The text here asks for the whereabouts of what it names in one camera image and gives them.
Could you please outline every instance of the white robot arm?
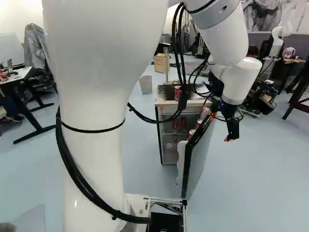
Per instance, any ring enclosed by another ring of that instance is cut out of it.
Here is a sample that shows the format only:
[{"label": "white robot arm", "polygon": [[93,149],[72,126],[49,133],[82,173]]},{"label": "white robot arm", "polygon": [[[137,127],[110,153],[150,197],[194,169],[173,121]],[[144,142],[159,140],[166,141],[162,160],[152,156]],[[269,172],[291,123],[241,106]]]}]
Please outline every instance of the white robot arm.
[{"label": "white robot arm", "polygon": [[[239,104],[259,70],[257,61],[244,59],[248,38],[240,1],[186,4],[213,62],[224,69],[221,76],[213,73],[225,84],[225,101]],[[124,122],[129,95],[157,47],[169,1],[42,0],[42,5],[65,147],[97,197],[129,215],[119,125]],[[124,231],[126,222],[112,220],[110,213],[85,197],[89,192],[82,193],[67,170],[63,188],[65,232]]]}]

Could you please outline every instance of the white wall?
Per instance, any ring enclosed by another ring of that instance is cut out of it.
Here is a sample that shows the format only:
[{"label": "white wall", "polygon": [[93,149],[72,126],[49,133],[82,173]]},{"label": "white wall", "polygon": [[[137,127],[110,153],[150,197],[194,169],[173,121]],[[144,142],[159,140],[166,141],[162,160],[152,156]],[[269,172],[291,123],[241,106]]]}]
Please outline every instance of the white wall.
[{"label": "white wall", "polygon": [[16,32],[24,42],[25,26],[43,27],[42,0],[0,0],[0,33]]}]

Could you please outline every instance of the shelf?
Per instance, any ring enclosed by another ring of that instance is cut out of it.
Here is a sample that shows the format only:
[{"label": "shelf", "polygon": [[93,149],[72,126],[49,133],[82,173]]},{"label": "shelf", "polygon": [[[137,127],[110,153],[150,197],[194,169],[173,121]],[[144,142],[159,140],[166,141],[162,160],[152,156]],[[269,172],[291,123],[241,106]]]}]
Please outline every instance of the shelf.
[{"label": "shelf", "polygon": [[189,133],[188,132],[183,132],[183,133],[163,133],[163,135],[187,135]]},{"label": "shelf", "polygon": [[[199,115],[201,112],[182,112],[180,115]],[[171,116],[174,113],[162,113],[161,115]]]}]

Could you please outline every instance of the desk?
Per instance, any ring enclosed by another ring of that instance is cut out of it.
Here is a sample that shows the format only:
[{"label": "desk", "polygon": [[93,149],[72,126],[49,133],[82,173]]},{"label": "desk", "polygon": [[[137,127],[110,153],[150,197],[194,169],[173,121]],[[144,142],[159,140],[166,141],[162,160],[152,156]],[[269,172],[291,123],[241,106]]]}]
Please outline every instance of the desk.
[{"label": "desk", "polygon": [[16,86],[17,83],[19,83],[21,81],[24,81],[25,83],[27,83],[27,77],[29,76],[31,69],[32,69],[32,67],[27,67],[27,68],[15,70],[16,72],[18,72],[18,75],[10,76],[8,81],[0,82],[0,88],[2,89],[3,93],[7,96],[10,96],[13,99],[13,101],[14,101],[16,107],[18,108],[18,110],[20,111],[20,113],[23,114],[26,117],[26,119],[36,129],[34,132],[27,134],[27,135],[13,141],[14,144],[17,144],[17,143],[22,142],[26,139],[32,138],[36,135],[42,134],[42,133],[49,131],[49,130],[56,127],[56,125],[52,125],[52,126],[48,126],[48,127],[43,128],[31,113],[31,111],[45,108],[47,106],[50,106],[51,104],[44,105],[43,102],[41,101],[41,99],[37,97],[35,90],[33,90],[30,86],[28,86],[28,87],[30,87],[30,89],[29,89],[30,92],[34,95],[36,101],[40,105],[40,107],[36,107],[32,110],[29,110],[24,105],[24,103],[22,102],[22,100],[19,98],[18,94],[14,90],[14,87]]},{"label": "desk", "polygon": [[281,85],[278,89],[278,95],[284,90],[285,83],[287,82],[289,76],[291,75],[292,70],[295,68],[298,63],[305,63],[304,59],[278,59],[275,61],[279,61],[278,64],[272,70],[270,79],[280,80],[282,81]]}]

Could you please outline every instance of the red soda can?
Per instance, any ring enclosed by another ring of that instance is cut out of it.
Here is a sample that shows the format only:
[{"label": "red soda can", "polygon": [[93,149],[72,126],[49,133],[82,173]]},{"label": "red soda can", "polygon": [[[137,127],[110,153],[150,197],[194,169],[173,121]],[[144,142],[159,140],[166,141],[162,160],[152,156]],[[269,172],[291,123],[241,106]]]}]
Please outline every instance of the red soda can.
[{"label": "red soda can", "polygon": [[174,99],[175,99],[176,101],[178,101],[179,98],[180,98],[180,94],[181,94],[181,92],[182,92],[181,86],[175,86],[174,90],[175,90]]},{"label": "red soda can", "polygon": [[183,129],[187,128],[187,118],[186,117],[181,117],[180,118],[181,126]]},{"label": "red soda can", "polygon": [[197,128],[200,127],[200,125],[202,125],[203,120],[202,119],[198,119],[197,120]]},{"label": "red soda can", "polygon": [[192,130],[189,131],[189,139],[191,139],[191,137],[194,135],[195,131],[196,131],[195,129],[192,129]]},{"label": "red soda can", "polygon": [[174,128],[175,130],[178,129],[178,125],[179,125],[178,120],[175,119],[175,120],[173,121],[173,128]]}]

